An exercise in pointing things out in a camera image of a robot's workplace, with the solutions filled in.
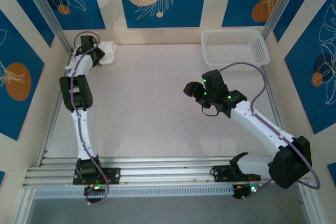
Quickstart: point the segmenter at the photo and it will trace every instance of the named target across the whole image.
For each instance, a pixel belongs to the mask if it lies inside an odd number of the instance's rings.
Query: white robotic arm
[[[77,76],[86,76],[89,73],[89,70],[93,67],[93,61],[90,55],[85,55],[81,59],[82,55],[77,55],[74,61],[72,62],[73,68],[67,75],[69,78],[75,73],[74,78]],[[74,93],[78,92],[78,87],[74,88]],[[98,155],[98,152],[94,148],[94,144],[92,142],[93,130],[90,128],[92,124],[90,124],[90,114],[92,113],[92,107],[86,108],[84,110],[83,108],[79,108],[78,113],[80,114],[80,128],[81,128],[81,135],[83,138],[83,141],[85,142],[86,148],[89,151],[90,155],[92,157],[96,157]],[[71,113],[72,119],[75,123],[76,128],[76,136],[77,136],[77,143],[78,143],[78,158],[81,160],[88,160],[90,159],[88,153],[84,150],[83,143],[81,142],[81,138],[79,135],[79,126],[78,126],[78,115],[75,111]]]
[[[203,108],[214,106],[229,118],[243,125],[267,148],[271,156],[238,154],[229,166],[213,167],[222,173],[218,182],[246,181],[248,175],[271,178],[288,188],[311,169],[310,145],[303,136],[293,137],[260,114],[239,91],[229,91],[218,70],[202,75],[204,86],[190,82],[184,93],[196,98]]]

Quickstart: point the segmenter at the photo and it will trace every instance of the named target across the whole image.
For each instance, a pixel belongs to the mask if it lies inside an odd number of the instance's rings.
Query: metal extrusion bar
[[[261,66],[260,69],[264,73],[264,75],[267,76],[267,69],[264,66]],[[277,106],[274,94],[272,92],[271,83],[268,81],[268,79],[267,79],[267,82],[266,82],[266,92],[267,92],[267,97],[270,101],[270,105],[271,105],[272,112],[273,112],[273,115],[274,115],[275,124],[277,126],[279,126],[281,129],[283,129],[284,131],[286,131],[285,125],[284,125],[283,120],[282,120],[282,117],[281,117],[280,112],[278,110],[278,106]]]
[[[70,64],[71,59],[72,59],[72,54],[69,55],[69,59],[68,59],[67,64],[65,66]],[[69,70],[65,70],[64,76],[66,76],[68,74],[68,72],[69,72]],[[55,107],[54,107],[53,116],[51,117],[51,121],[50,121],[49,126],[48,126],[48,131],[47,131],[46,137],[43,141],[43,145],[42,145],[42,148],[41,148],[40,156],[38,158],[37,166],[40,166],[42,164],[42,160],[44,158],[44,155],[47,153],[47,151],[49,149],[51,137],[52,137],[54,129],[55,129],[57,116],[58,116],[58,113],[59,113],[59,109],[62,105],[62,101],[63,101],[62,92],[61,92],[61,90],[59,90],[58,97],[57,97],[57,100],[56,100],[56,104],[55,104]]]
[[[268,39],[269,35],[274,30],[289,1],[290,0],[277,0],[273,8],[273,11],[269,15],[265,27],[261,33],[265,41]]]
[[[180,185],[232,185],[216,183],[210,170],[215,165],[228,165],[232,157],[200,158],[102,158],[103,167],[121,168],[119,185],[129,186],[180,186]],[[73,186],[75,158],[44,159],[41,167],[29,168],[23,188],[52,188]]]
[[[37,6],[38,10],[42,14],[43,18],[47,22],[48,26],[50,27],[51,31],[54,35],[59,39],[60,43],[64,47],[64,49],[70,53],[71,46],[66,39],[62,27],[58,22],[53,10],[51,10],[47,0],[33,0],[35,5]]]

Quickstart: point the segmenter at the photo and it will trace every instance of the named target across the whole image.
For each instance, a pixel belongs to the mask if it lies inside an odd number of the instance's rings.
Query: blue wall panel
[[[0,11],[0,133],[18,140],[44,63]]]
[[[17,0],[49,46],[54,35],[33,0]],[[97,0],[47,0],[64,30],[105,29]]]
[[[327,0],[285,58],[314,133],[336,123],[336,0]]]
[[[277,22],[277,25],[275,26],[273,32],[275,35],[275,38],[277,41],[280,41],[282,38],[283,34],[285,33],[287,27],[295,17],[295,14],[298,12],[300,9],[303,1],[305,0],[290,0],[280,17],[279,21]]]

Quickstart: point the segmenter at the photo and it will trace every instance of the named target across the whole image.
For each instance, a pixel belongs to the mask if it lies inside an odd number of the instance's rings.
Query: mounting plate
[[[215,182],[248,182],[261,181],[259,175],[254,174],[233,174],[229,165],[216,165],[211,169],[211,174],[215,178]]]
[[[120,168],[103,168],[102,169],[107,179],[110,180],[110,185],[118,185],[120,180]],[[74,175],[74,179],[72,181],[73,185],[91,185],[92,183],[96,183],[96,180],[100,180],[101,178],[97,179],[96,177],[86,178],[82,180],[76,173]],[[99,182],[102,185],[106,185],[105,180]]]

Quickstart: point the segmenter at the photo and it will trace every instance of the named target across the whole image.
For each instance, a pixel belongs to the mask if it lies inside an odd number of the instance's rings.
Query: ventilation slots
[[[94,197],[103,196],[103,192]],[[170,187],[115,187],[110,188],[108,197],[171,197],[171,196],[210,196],[233,195],[231,185],[214,186],[170,186]],[[38,189],[34,199],[82,198],[82,188]]]

